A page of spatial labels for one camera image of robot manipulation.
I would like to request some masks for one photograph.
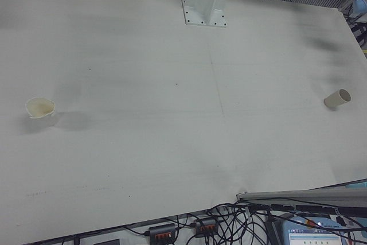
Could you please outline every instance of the white cup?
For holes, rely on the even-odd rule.
[[[48,126],[53,126],[57,121],[55,103],[51,100],[32,98],[26,102],[25,107],[32,120],[46,123]]]
[[[333,108],[350,102],[352,98],[347,90],[339,89],[323,100],[327,107]]]

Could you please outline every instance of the cable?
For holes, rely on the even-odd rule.
[[[163,218],[164,220],[167,220],[167,221],[171,221],[171,222],[173,222],[173,223],[177,223],[178,225],[182,225],[182,227],[180,228],[180,229],[182,229],[182,228],[184,228],[184,227],[189,227],[189,225],[187,224],[188,223],[188,215],[186,215],[186,221],[185,221],[185,223],[181,223],[181,222],[178,222],[178,220],[177,221],[175,221],[175,220],[173,220],[173,219],[169,219],[169,218]]]
[[[354,232],[352,232],[352,235],[353,235],[353,239],[356,239]]]
[[[321,204],[321,203],[315,203],[315,202],[309,202],[309,201],[302,201],[302,200],[294,200],[294,199],[289,199],[289,198],[286,198],[286,197],[274,197],[273,199],[286,199],[286,200],[292,200],[292,201],[298,201],[298,202],[301,202],[301,203],[308,203],[308,204],[315,204],[315,205],[324,205],[324,206],[327,206],[327,207],[334,207],[334,208],[338,208],[338,206],[335,206],[335,205],[330,205],[330,204]],[[213,207],[213,208],[211,208],[211,209],[208,209],[207,211],[206,211],[206,213],[209,215],[209,216],[211,216],[211,217],[221,217],[221,218],[224,218],[224,216],[228,216],[228,215],[222,215],[220,212],[218,213],[218,214],[214,214],[214,213],[212,213],[212,211],[214,210],[214,209],[216,209],[216,208],[218,208],[218,207],[226,207],[226,208],[228,208],[228,207],[231,207],[232,209],[234,209],[234,208],[236,208],[236,209],[239,209],[239,210],[241,210],[240,211],[240,213],[243,213],[243,210],[244,209],[246,209],[246,208],[248,208],[248,207],[250,207],[250,206],[252,206],[252,205],[261,205],[261,204],[256,204],[256,203],[253,203],[253,202],[247,202],[247,204],[246,205],[244,205],[244,204],[241,204],[241,203],[243,203],[243,202],[245,202],[244,200],[241,200],[241,201],[238,201],[238,202],[236,202],[236,203],[234,203],[234,204],[232,204],[232,203],[223,203],[223,204],[219,204],[219,205],[217,205],[217,206],[215,206],[215,207]],[[232,213],[231,213],[231,215],[237,215],[238,214],[238,211],[237,212],[234,212],[234,211],[232,211]],[[265,215],[265,214],[263,214],[263,213],[258,213],[258,212],[255,212],[255,213],[252,213],[251,215],[254,215],[254,214],[256,214],[256,215],[261,215],[261,216],[267,216],[267,215]],[[273,217],[277,217],[277,218],[281,218],[281,219],[284,219],[284,220],[287,220],[287,219],[285,219],[284,217],[281,217],[281,216],[275,216],[275,215],[273,215]],[[325,227],[321,227],[321,226],[310,226],[310,225],[307,225],[307,224],[305,224],[305,223],[298,223],[297,221],[293,221],[293,220],[289,220],[289,221],[291,221],[291,222],[296,222],[295,224],[300,224],[300,225],[303,225],[303,226],[306,226],[306,227],[311,227],[311,228],[318,228],[318,229],[320,229],[320,230],[325,230],[325,231],[328,231],[328,232],[331,232],[332,234],[335,234],[335,235],[337,235],[337,236],[340,236],[340,237],[342,237],[342,238],[346,238],[345,236],[343,236],[343,235],[340,235],[339,233],[338,233],[338,231],[335,231],[335,229],[330,229],[330,228],[325,228]],[[356,229],[352,229],[352,230],[347,230],[347,229],[343,229],[341,232],[354,232],[354,231],[360,231],[360,230],[364,230],[365,229],[365,227],[361,227],[361,228],[356,228]],[[226,230],[223,230],[223,233],[226,233],[228,231],[228,226],[227,226],[227,229]],[[230,242],[233,242],[233,238],[227,238],[227,237],[225,237],[225,236],[222,236],[222,238],[223,238],[223,242],[220,242],[220,243],[218,243],[218,245],[220,245],[220,244],[223,244],[223,243],[226,243],[226,241],[230,241]],[[354,241],[354,242],[360,242],[360,243],[363,243],[363,244],[367,244],[367,242],[363,242],[363,241],[361,241],[361,240],[355,240],[355,239],[353,239],[352,241]]]
[[[174,245],[174,243],[177,241],[177,239],[178,239],[178,234],[179,234],[179,221],[178,221],[178,215],[176,215],[176,219],[177,219],[177,234],[176,234],[176,238],[174,239],[174,241],[173,241],[173,245]]]
[[[230,205],[231,207],[232,207],[232,215],[233,215],[233,218],[232,218],[232,220],[230,221],[230,222],[228,222],[227,220],[226,221],[223,221],[224,223],[226,223],[226,225],[227,225],[227,227],[226,227],[226,229],[225,230],[223,230],[223,228],[222,228],[222,226],[221,226],[221,224],[219,224],[219,227],[221,228],[221,230],[222,230],[222,235],[220,235],[219,233],[218,233],[218,236],[220,237],[220,240],[218,241],[218,245],[220,245],[220,244],[226,244],[227,242],[229,242],[230,244],[232,244],[233,242],[235,242],[235,241],[240,241],[241,242],[241,240],[242,240],[242,238],[243,238],[243,236],[245,235],[245,233],[246,233],[246,231],[247,231],[247,221],[248,221],[248,219],[249,219],[249,217],[247,217],[246,215],[245,215],[245,213],[244,213],[244,211],[242,210],[242,209],[238,209],[236,212],[233,210],[233,205]],[[222,218],[224,218],[224,216],[228,216],[227,214],[226,215],[223,215],[221,212],[220,212],[220,210],[219,209],[217,209],[217,212],[218,212],[218,214],[217,215],[215,215],[215,214],[213,214],[213,213],[211,213],[211,210],[209,209],[208,211],[207,211],[207,215],[209,215],[209,216],[212,216],[212,217],[222,217]],[[239,215],[244,215],[244,217],[245,217],[245,221],[243,222],[243,223],[241,223],[241,226],[236,230],[236,231],[233,231],[233,229],[234,229],[234,227],[233,226],[231,226],[231,224],[233,223],[233,224],[235,224],[236,223],[236,219],[238,218],[238,216]],[[234,238],[234,235],[235,234],[239,234],[239,237],[238,238]]]
[[[267,237],[267,242],[266,242],[266,244],[268,244],[269,242],[269,234],[268,234],[268,232],[266,231],[266,229],[262,226],[262,225],[260,225],[259,223],[257,223],[257,222],[250,222],[249,223],[249,225],[250,224],[254,224],[254,225],[257,225],[260,229],[262,229],[263,230],[263,232],[266,234],[266,237]]]
[[[318,203],[318,202],[312,202],[312,201],[304,201],[304,200],[298,200],[298,199],[293,199],[293,198],[288,198],[288,197],[272,197],[272,198],[267,198],[267,200],[274,200],[274,199],[282,199],[282,200],[290,200],[290,201],[294,201],[294,202],[300,202],[300,203],[306,203],[306,204],[313,204],[313,205],[320,205],[320,206],[326,206],[326,207],[332,207],[332,208],[339,208],[340,206],[337,205],[331,205],[331,204],[325,204],[325,203]],[[358,226],[360,226],[360,228],[356,228],[358,231],[366,231],[367,227],[364,227],[362,224],[360,224],[359,222],[357,222],[356,220],[343,215],[345,218],[347,218],[348,220],[351,220],[353,222],[355,222]]]
[[[247,218],[246,214],[244,212],[241,212],[241,214],[243,214],[243,216],[245,218],[245,221],[246,221],[246,218]],[[243,229],[241,235],[239,235],[239,237],[240,237],[239,242],[240,242],[240,245],[242,245],[242,243],[243,243],[242,239],[243,239],[244,235],[246,234],[246,231],[248,231],[250,234],[254,234],[254,232],[252,232],[251,229],[248,228],[247,223],[243,224],[242,221],[238,218],[238,216],[235,216],[235,220],[236,220],[236,222],[240,223],[239,227]]]
[[[264,215],[264,216],[268,216],[268,214],[263,214],[263,213],[257,213],[256,214],[258,215]],[[309,224],[305,224],[305,223],[302,223],[302,222],[298,222],[298,221],[295,221],[295,220],[291,220],[291,219],[286,219],[285,217],[283,216],[279,216],[279,215],[273,215],[273,217],[276,217],[276,218],[280,218],[280,219],[283,219],[283,220],[287,220],[287,221],[290,221],[292,223],[295,223],[295,224],[299,224],[299,225],[302,225],[302,226],[306,226],[306,227],[309,227],[309,228],[315,228],[315,229],[319,229],[319,230],[324,230],[324,231],[327,231],[327,232],[331,232],[332,234],[335,234],[337,236],[340,236],[342,238],[346,238],[345,236],[341,235],[341,234],[338,234],[337,231],[333,231],[333,229],[329,229],[329,228],[324,228],[324,227],[321,227],[321,226],[314,226],[314,225],[309,225]],[[364,242],[364,241],[361,241],[361,240],[354,240],[354,239],[351,239],[352,241],[355,241],[355,242],[360,242],[360,243],[363,243],[363,244],[367,244],[367,242]]]
[[[142,233],[142,232],[136,232],[136,231],[134,231],[134,230],[132,230],[132,229],[130,229],[130,228],[128,228],[128,227],[126,227],[126,226],[121,226],[122,228],[124,228],[124,229],[127,229],[128,231],[130,231],[130,232],[133,232],[134,234],[136,234],[136,235],[143,235],[143,236],[147,236],[147,234],[146,233]]]
[[[253,225],[252,226],[252,232],[255,232],[255,225]],[[251,244],[250,245],[252,245],[253,244],[253,239],[254,239],[254,235],[252,235],[252,239],[251,239]]]
[[[188,241],[186,242],[186,245],[189,245],[190,241],[195,237],[195,235],[193,235],[191,238],[188,239]]]

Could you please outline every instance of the wire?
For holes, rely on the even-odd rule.
[[[262,230],[263,230],[263,232],[266,234],[267,240],[269,241],[269,235],[268,235],[268,232],[266,231],[266,229],[265,229],[263,226],[261,226],[259,223],[254,222],[254,221],[250,222],[250,223],[249,223],[249,225],[250,225],[250,224],[257,225],[260,229],[262,229]]]
[[[173,222],[173,223],[177,223],[177,225],[182,225],[182,227],[181,228],[179,228],[180,230],[182,229],[182,228],[184,228],[184,227],[189,227],[190,225],[188,225],[188,218],[189,218],[189,216],[186,214],[186,221],[185,221],[185,223],[181,223],[181,222],[179,222],[178,220],[177,221],[175,221],[175,220],[173,220],[173,219],[169,219],[169,218],[163,218],[164,220],[167,220],[167,221],[171,221],[171,222]]]
[[[318,203],[318,202],[312,202],[312,201],[304,201],[304,200],[298,200],[298,199],[293,199],[293,198],[288,198],[288,197],[272,197],[272,198],[267,198],[267,200],[274,200],[274,199],[282,199],[282,200],[290,200],[290,201],[294,201],[294,202],[300,202],[300,203],[306,203],[306,204],[313,204],[313,205],[320,205],[320,206],[325,206],[325,207],[332,207],[332,208],[340,208],[340,206],[337,205],[331,205],[331,204],[326,204],[326,203]],[[256,200],[264,200],[264,199],[252,199],[251,201],[256,201]],[[347,218],[348,220],[353,221],[354,223],[356,223],[358,226],[360,226],[360,228],[355,228],[353,229],[353,231],[366,231],[367,227],[364,227],[361,223],[359,223],[358,221],[343,215],[345,218]]]
[[[264,215],[264,216],[268,216],[268,214],[263,214],[263,213],[257,213],[258,215]],[[283,216],[279,216],[279,215],[273,215],[273,217],[276,217],[276,218],[280,218],[280,219],[283,219],[283,220],[287,220],[287,221],[290,221],[292,223],[295,223],[295,224],[299,224],[299,225],[302,225],[302,226],[306,226],[306,227],[309,227],[309,228],[315,228],[315,229],[319,229],[319,230],[324,230],[324,231],[327,231],[327,232],[331,232],[332,234],[335,234],[337,236],[340,236],[342,238],[347,238],[341,234],[339,234],[337,231],[333,230],[333,229],[329,229],[329,228],[324,228],[324,227],[321,227],[321,226],[314,226],[314,225],[309,225],[309,224],[305,224],[305,223],[302,223],[302,222],[298,222],[298,221],[295,221],[295,220],[291,220],[291,219],[286,219],[285,217]],[[355,240],[355,239],[351,239],[351,241],[355,241],[355,242],[360,242],[360,243],[363,243],[363,244],[367,244],[367,242],[364,242],[364,241],[361,241],[361,240]]]
[[[134,230],[132,230],[132,229],[130,229],[130,228],[128,228],[128,227],[126,227],[126,226],[122,226],[122,228],[127,229],[128,231],[133,232],[133,233],[134,233],[134,234],[136,234],[136,235],[143,235],[143,236],[146,236],[144,233],[142,233],[142,232],[136,232],[136,231],[134,231]]]
[[[177,241],[177,239],[178,239],[178,234],[179,234],[179,221],[178,221],[178,215],[176,215],[176,219],[177,219],[177,234],[176,234],[176,238],[174,239],[174,241],[173,241],[173,245],[174,245],[174,243]]]
[[[252,226],[252,232],[255,232],[255,225],[253,225]],[[253,240],[254,240],[254,235],[252,235],[252,239],[251,239],[251,244],[250,245],[252,245],[253,244]]]
[[[220,245],[220,244],[226,244],[227,242],[229,242],[230,244],[232,244],[233,242],[236,242],[236,241],[239,241],[240,243],[242,242],[242,238],[243,238],[243,236],[245,235],[245,233],[249,230],[248,229],[248,219],[250,218],[250,217],[247,217],[246,216],[246,214],[245,214],[245,212],[244,212],[244,210],[243,209],[241,209],[241,208],[239,208],[238,210],[234,210],[234,208],[235,208],[235,206],[234,205],[232,205],[232,204],[228,204],[227,206],[223,206],[223,205],[221,205],[221,207],[225,207],[225,209],[227,210],[227,212],[229,213],[229,211],[228,211],[228,208],[229,207],[231,207],[232,208],[232,213],[229,213],[229,215],[232,215],[233,216],[233,218],[232,218],[232,220],[230,220],[229,219],[229,216],[228,216],[228,214],[223,214],[223,213],[221,213],[221,211],[218,209],[218,207],[216,206],[216,207],[214,207],[214,208],[212,208],[212,209],[209,209],[209,210],[207,210],[207,215],[209,215],[209,216],[211,216],[211,217],[221,217],[221,218],[223,218],[224,219],[224,223],[226,224],[226,229],[224,230],[223,228],[222,228],[222,226],[221,226],[221,224],[219,224],[219,227],[220,227],[220,229],[221,229],[221,231],[222,231],[222,235],[220,234],[220,233],[218,233],[218,236],[220,237],[220,240],[218,241],[218,245]],[[212,212],[212,210],[214,210],[214,209],[216,209],[216,211],[217,211],[217,214],[214,214],[213,212]],[[244,222],[242,223],[241,221],[240,221],[240,223],[241,223],[241,225],[240,225],[240,227],[238,227],[238,229],[237,230],[235,230],[234,231],[234,229],[235,229],[235,224],[236,224],[236,222],[238,222],[239,221],[239,217],[241,216],[241,215],[243,215],[244,216]],[[238,234],[239,235],[239,237],[238,238],[234,238],[234,235],[235,234]]]
[[[352,235],[353,235],[353,239],[356,239],[354,232],[352,232]]]
[[[195,235],[193,235],[191,238],[188,239],[188,241],[186,242],[186,245],[189,245],[190,241],[195,237]]]

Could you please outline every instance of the metal profile bar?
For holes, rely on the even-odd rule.
[[[367,208],[367,188],[348,189],[342,187],[313,190],[292,190],[286,192],[241,193],[237,195],[237,198],[239,201],[252,202],[255,204],[312,205],[288,200],[294,199],[317,204],[336,205],[340,207]]]

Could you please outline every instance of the electronic device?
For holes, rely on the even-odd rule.
[[[283,245],[346,245],[344,238],[329,231],[313,227],[331,228],[338,234],[344,229],[339,223],[326,217],[287,217],[287,220],[267,221],[266,228],[271,244]]]

